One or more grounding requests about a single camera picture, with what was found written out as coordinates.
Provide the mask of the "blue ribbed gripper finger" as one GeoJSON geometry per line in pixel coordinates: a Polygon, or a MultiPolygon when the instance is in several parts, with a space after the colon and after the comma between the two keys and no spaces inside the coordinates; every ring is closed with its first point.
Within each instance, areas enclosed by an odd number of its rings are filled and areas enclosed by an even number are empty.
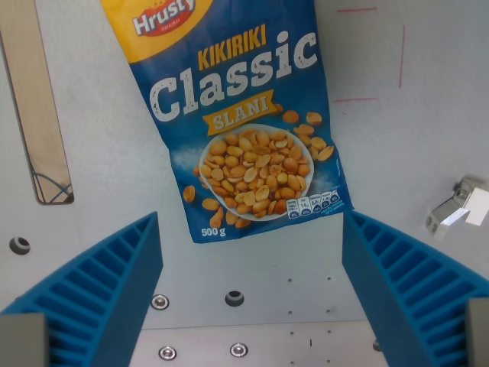
{"type": "Polygon", "coordinates": [[[467,366],[465,311],[488,281],[356,211],[343,216],[342,264],[389,366],[467,366]]]}
{"type": "Polygon", "coordinates": [[[127,366],[163,269],[152,212],[77,255],[2,313],[42,313],[50,366],[127,366]]]}

